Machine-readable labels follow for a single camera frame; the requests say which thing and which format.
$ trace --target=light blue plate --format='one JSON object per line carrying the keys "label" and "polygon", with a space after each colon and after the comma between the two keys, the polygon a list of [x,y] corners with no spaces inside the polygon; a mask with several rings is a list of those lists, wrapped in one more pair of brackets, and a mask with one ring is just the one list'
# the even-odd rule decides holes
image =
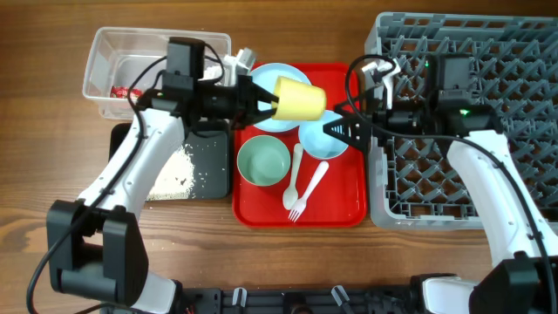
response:
{"label": "light blue plate", "polygon": [[[275,90],[277,78],[280,76],[311,85],[310,80],[300,70],[296,69],[294,66],[280,63],[262,65],[253,70],[250,75],[254,83],[263,87],[263,89],[268,92],[273,92]],[[271,104],[258,101],[258,109],[271,109]],[[300,121],[266,119],[260,123],[256,123],[254,126],[265,132],[280,133],[292,130],[299,125]]]}
{"label": "light blue plate", "polygon": [[323,132],[324,124],[341,118],[340,114],[326,110],[320,120],[302,123],[298,128],[298,139],[306,153],[319,160],[329,160],[344,153],[348,145]]}

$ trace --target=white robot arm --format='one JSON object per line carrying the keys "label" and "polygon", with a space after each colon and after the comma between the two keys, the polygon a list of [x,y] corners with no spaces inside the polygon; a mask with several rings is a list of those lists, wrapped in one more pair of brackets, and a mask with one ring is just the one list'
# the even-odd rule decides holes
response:
{"label": "white robot arm", "polygon": [[[466,139],[481,145],[506,165],[527,200],[548,255],[558,256],[558,238],[541,216],[517,172],[506,136],[489,130],[470,132]],[[541,257],[518,196],[496,165],[476,148],[461,142],[451,144],[447,159],[465,183],[485,227],[493,267],[504,260],[515,259],[518,252],[525,252],[530,258]],[[425,308],[432,313],[470,313],[469,300],[478,284],[458,277],[426,279],[422,283]]]}
{"label": "white robot arm", "polygon": [[[241,51],[241,58],[229,59],[228,70],[242,73],[234,85],[201,80],[206,47],[213,50],[197,39],[170,38],[162,89],[149,89],[138,99],[131,129],[105,170],[77,201],[52,205],[47,215],[49,251],[44,260],[50,258],[54,290],[141,312],[183,314],[186,302],[181,284],[148,271],[138,227],[147,195],[189,132],[210,131],[223,119],[232,121],[234,129],[255,124],[276,111],[260,111],[258,101],[278,101],[245,75],[254,63],[250,50]],[[102,246],[83,240],[99,231]],[[39,264],[28,289],[27,305],[33,314],[32,294],[44,265]]]}

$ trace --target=red tray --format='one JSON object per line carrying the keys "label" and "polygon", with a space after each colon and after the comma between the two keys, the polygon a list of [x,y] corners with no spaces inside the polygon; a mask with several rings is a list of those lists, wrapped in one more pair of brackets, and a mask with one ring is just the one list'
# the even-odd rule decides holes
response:
{"label": "red tray", "polygon": [[[321,87],[327,96],[327,108],[346,100],[344,91],[347,65],[294,64],[304,72],[312,85]],[[351,91],[356,93],[356,77],[351,80]],[[282,140],[292,156],[298,140],[298,127],[286,133],[266,133],[249,126],[235,133],[235,158],[242,144],[257,135],[273,135]],[[289,211],[282,205],[282,194],[289,185],[290,171],[279,183],[260,188],[248,183],[236,166],[233,186],[233,212],[236,219],[252,228],[332,228],[351,227],[366,216],[366,179],[364,156],[349,147],[339,157],[328,160],[330,168],[308,199],[307,207],[297,222],[289,220]],[[299,195],[304,193],[320,160],[304,152],[296,180]]]}

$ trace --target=white plastic fork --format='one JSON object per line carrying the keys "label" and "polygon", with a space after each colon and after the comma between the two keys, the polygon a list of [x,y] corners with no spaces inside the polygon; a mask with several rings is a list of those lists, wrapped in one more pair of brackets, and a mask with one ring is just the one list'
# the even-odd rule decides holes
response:
{"label": "white plastic fork", "polygon": [[292,222],[296,222],[298,218],[300,218],[300,216],[303,214],[304,210],[306,209],[306,201],[308,201],[310,194],[312,194],[312,191],[314,191],[314,188],[323,178],[323,175],[325,174],[326,171],[328,171],[329,167],[330,164],[327,161],[320,162],[320,164],[316,169],[316,172],[314,173],[314,175],[312,175],[312,180],[310,180],[310,184],[306,188],[306,192],[304,192],[303,197],[296,200],[295,204],[290,209],[289,219]]}

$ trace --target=white crumbs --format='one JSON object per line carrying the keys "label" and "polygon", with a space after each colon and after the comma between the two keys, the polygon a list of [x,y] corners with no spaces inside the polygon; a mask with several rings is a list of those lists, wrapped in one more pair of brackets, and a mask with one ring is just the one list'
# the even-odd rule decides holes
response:
{"label": "white crumbs", "polygon": [[194,165],[186,147],[179,148],[161,169],[148,201],[187,199],[194,186]]}

